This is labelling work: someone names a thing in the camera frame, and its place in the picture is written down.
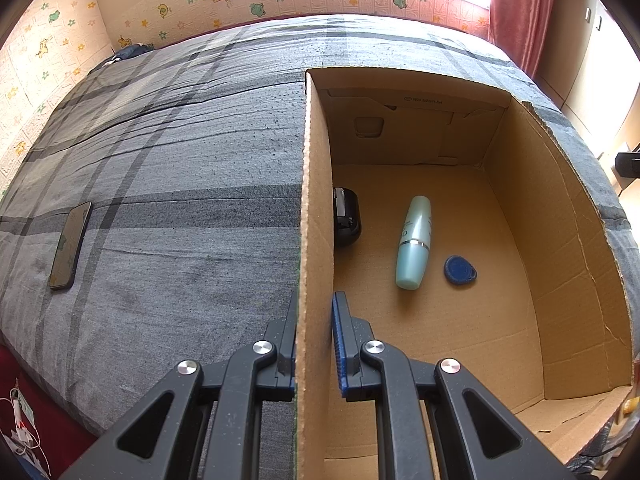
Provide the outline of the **black cylindrical speaker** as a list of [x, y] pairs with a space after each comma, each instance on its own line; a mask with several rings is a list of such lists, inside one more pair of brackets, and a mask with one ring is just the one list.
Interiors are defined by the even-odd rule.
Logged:
[[334, 246], [346, 247], [360, 237], [362, 224], [357, 194], [350, 188], [333, 189]]

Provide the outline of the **cream wardrobe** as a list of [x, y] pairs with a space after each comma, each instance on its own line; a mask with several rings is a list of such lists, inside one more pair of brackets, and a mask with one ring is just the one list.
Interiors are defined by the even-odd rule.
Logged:
[[622, 144], [639, 60], [601, 0], [553, 0], [535, 80], [598, 159]]

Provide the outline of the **dark blue cloth bundle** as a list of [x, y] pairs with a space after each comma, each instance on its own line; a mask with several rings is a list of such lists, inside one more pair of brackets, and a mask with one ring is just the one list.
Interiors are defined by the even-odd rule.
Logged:
[[116, 62], [130, 60], [130, 58], [136, 58], [139, 55], [152, 52], [153, 50], [154, 47], [150, 46], [149, 44], [130, 44], [129, 46], [118, 50], [109, 58], [106, 58], [101, 63], [101, 66], [107, 66]]

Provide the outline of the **red bed mattress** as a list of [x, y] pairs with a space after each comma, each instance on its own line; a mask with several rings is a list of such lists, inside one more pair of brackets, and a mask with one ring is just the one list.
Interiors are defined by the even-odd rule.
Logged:
[[78, 460], [96, 440], [70, 417], [18, 365], [13, 354], [1, 347], [1, 396], [7, 398], [15, 386], [20, 388], [28, 406], [34, 412], [36, 429], [40, 435], [43, 452], [49, 461], [50, 473], [57, 479]]

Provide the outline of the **blue oval key fob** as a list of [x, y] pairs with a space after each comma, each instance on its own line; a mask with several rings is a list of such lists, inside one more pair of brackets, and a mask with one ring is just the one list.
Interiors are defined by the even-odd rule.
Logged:
[[472, 284], [477, 278], [477, 270], [469, 260], [462, 256], [453, 255], [444, 263], [444, 275], [446, 280], [456, 286]]

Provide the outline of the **black smartphone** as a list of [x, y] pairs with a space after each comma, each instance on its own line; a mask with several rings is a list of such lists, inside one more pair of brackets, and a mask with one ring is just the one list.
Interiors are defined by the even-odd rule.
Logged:
[[66, 290], [73, 286], [91, 211], [92, 203], [87, 202], [76, 206], [68, 213], [49, 275], [48, 285], [51, 290]]

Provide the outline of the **red curtain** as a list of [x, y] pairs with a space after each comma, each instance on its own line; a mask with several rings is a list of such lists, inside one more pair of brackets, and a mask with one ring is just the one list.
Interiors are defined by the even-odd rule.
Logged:
[[491, 0], [488, 38], [529, 77], [536, 73], [554, 0]]

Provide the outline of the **brown cardboard box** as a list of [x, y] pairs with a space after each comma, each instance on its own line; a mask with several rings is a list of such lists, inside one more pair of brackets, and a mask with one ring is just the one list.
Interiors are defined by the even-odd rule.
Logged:
[[330, 377], [334, 290], [413, 358], [455, 358], [562, 462], [628, 394], [639, 253], [510, 93], [390, 68], [306, 73], [297, 457], [374, 476], [370, 408]]

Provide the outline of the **grey plaid bed sheet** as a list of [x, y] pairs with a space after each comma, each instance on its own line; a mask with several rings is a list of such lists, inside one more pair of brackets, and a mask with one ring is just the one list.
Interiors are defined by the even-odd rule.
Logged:
[[[215, 409], [203, 367], [285, 318], [298, 293], [295, 396], [262, 404], [259, 477], [297, 474], [306, 73], [454, 77], [529, 105], [634, 238], [568, 120], [499, 48], [398, 18], [289, 18], [214, 32], [88, 75], [54, 111], [1, 203], [1, 340], [96, 440], [66, 479], [205, 479]], [[48, 285], [68, 213], [92, 211], [70, 289]], [[455, 358], [420, 403], [432, 479], [572, 471]]]

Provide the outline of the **mint green tube bottle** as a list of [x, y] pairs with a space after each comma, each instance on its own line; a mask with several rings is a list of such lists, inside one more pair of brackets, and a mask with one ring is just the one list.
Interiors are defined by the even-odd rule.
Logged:
[[398, 245], [395, 282], [399, 288], [416, 290], [420, 287], [430, 258], [431, 236], [431, 202], [426, 196], [414, 196]]

